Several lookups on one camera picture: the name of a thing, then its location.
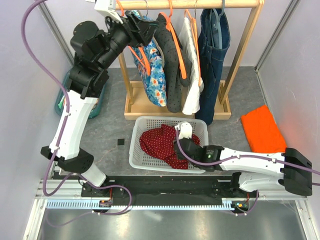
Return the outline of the red polka dot skirt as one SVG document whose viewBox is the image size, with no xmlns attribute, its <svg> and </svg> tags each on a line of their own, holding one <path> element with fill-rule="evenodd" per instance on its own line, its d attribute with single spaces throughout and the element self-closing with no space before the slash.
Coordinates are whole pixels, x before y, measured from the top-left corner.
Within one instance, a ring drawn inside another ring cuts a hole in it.
<svg viewBox="0 0 320 240">
<path fill-rule="evenodd" d="M 139 138 L 141 149 L 149 156 L 160 159 L 172 169 L 187 170 L 189 162 L 186 159 L 178 159 L 174 149 L 176 129 L 174 126 L 162 124 L 142 133 Z"/>
</svg>

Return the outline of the orange hanger of skirt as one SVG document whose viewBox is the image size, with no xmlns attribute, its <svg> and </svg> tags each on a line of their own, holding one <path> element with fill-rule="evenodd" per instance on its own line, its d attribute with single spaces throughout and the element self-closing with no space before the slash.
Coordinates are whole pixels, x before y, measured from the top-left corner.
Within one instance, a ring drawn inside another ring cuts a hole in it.
<svg viewBox="0 0 320 240">
<path fill-rule="evenodd" d="M 116 0 L 116 3 L 118 4 L 121 16 L 123 17 L 125 15 L 124 8 L 119 0 Z M 141 58 L 137 55 L 137 53 L 133 50 L 131 46 L 128 47 L 131 53 L 135 56 L 135 58 L 140 62 L 140 64 L 145 68 L 147 75 L 149 76 L 151 74 L 151 67 L 149 64 L 149 61 L 147 59 L 147 56 L 145 55 L 145 52 L 142 47 L 138 47 L 139 52 L 141 54 Z"/>
</svg>

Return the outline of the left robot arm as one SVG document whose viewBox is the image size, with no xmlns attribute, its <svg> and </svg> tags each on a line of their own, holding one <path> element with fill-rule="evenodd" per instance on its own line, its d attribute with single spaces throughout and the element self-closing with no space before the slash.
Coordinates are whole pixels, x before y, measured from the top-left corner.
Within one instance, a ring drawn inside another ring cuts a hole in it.
<svg viewBox="0 0 320 240">
<path fill-rule="evenodd" d="M 107 176 L 94 164 L 94 156 L 80 148 L 90 112 L 109 79 L 108 68 L 127 47 L 147 46 L 159 26 L 157 20 L 141 19 L 126 11 L 118 23 L 105 18 L 108 31 L 93 21 L 79 23 L 70 40 L 74 65 L 65 83 L 65 105 L 54 139 L 40 153 L 64 171 L 80 174 L 99 197 L 110 191 Z"/>
</svg>

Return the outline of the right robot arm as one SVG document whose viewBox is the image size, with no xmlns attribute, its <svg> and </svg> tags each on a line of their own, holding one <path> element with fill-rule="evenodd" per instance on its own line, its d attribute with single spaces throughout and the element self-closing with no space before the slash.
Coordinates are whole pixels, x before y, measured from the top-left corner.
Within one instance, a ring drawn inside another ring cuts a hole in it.
<svg viewBox="0 0 320 240">
<path fill-rule="evenodd" d="M 173 142 L 178 159 L 187 160 L 207 172 L 235 171 L 229 191 L 235 197 L 256 190 L 284 189 L 309 197 L 313 194 L 312 163 L 298 150 L 287 147 L 284 152 L 254 153 L 222 147 L 195 144 L 190 138 Z"/>
</svg>

